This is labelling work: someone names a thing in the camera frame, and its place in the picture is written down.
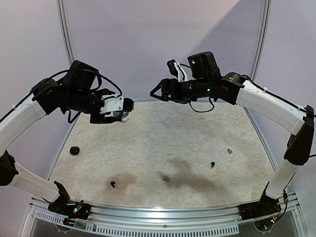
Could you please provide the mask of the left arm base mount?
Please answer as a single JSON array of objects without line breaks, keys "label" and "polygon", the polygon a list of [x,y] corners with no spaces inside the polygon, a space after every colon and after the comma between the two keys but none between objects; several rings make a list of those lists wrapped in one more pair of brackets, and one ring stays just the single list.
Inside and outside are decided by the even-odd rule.
[{"label": "left arm base mount", "polygon": [[92,206],[83,200],[71,200],[68,192],[61,183],[54,181],[54,184],[57,186],[59,196],[55,201],[49,202],[48,210],[67,216],[67,219],[88,220]]}]

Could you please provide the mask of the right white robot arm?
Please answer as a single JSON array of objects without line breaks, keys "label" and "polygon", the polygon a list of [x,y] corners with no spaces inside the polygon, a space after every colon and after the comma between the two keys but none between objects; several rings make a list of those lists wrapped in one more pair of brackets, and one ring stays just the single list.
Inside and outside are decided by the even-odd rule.
[{"label": "right white robot arm", "polygon": [[167,62],[172,79],[163,79],[150,96],[164,102],[190,104],[199,98],[221,99],[229,104],[252,109],[276,122],[290,133],[284,160],[255,205],[259,215],[266,215],[287,187],[298,168],[310,158],[314,139],[315,114],[311,106],[301,107],[264,89],[247,75],[230,72],[221,75],[211,51],[188,57],[193,79],[188,79],[182,65]]}]

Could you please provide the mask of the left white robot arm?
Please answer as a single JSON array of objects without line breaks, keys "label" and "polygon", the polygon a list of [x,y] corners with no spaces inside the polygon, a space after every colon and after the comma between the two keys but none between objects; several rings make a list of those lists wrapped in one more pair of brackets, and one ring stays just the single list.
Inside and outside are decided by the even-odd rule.
[{"label": "left white robot arm", "polygon": [[70,214],[73,203],[62,184],[49,183],[17,163],[8,147],[31,125],[56,109],[68,116],[72,123],[80,114],[90,115],[92,124],[110,124],[122,121],[119,114],[133,110],[134,102],[123,97],[122,90],[101,89],[102,81],[119,87],[101,75],[98,69],[75,60],[69,69],[41,80],[32,87],[0,120],[0,184],[20,188],[41,197],[62,214]]}]

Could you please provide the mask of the blue-grey charging case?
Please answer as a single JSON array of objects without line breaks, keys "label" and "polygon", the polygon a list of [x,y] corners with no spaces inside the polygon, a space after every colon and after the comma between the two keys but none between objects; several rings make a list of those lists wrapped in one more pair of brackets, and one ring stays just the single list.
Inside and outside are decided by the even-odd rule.
[{"label": "blue-grey charging case", "polygon": [[112,113],[113,117],[118,118],[118,119],[125,119],[128,117],[129,112],[125,112],[125,111],[114,111]]}]

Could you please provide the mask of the white earbud charging case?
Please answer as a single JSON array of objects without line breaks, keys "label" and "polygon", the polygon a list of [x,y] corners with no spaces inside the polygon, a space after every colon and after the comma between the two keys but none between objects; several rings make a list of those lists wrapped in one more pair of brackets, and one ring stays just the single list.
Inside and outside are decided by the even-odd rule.
[{"label": "white earbud charging case", "polygon": [[125,118],[122,118],[120,122],[125,123],[125,122],[127,122],[127,121],[128,121],[128,117],[125,117]]}]

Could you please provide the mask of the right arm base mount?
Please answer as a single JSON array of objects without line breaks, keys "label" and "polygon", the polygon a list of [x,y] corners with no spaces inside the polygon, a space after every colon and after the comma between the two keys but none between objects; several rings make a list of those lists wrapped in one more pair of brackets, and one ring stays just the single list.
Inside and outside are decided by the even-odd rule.
[{"label": "right arm base mount", "polygon": [[255,219],[267,215],[277,214],[277,216],[272,220],[275,223],[278,219],[280,219],[287,210],[288,204],[288,196],[285,190],[283,190],[283,200],[285,204],[285,208],[282,212],[282,208],[279,202],[279,198],[271,198],[267,196],[266,189],[269,185],[267,183],[265,189],[263,190],[260,199],[258,201],[248,202],[244,204],[240,204],[238,206],[238,213],[241,216],[242,220]]}]

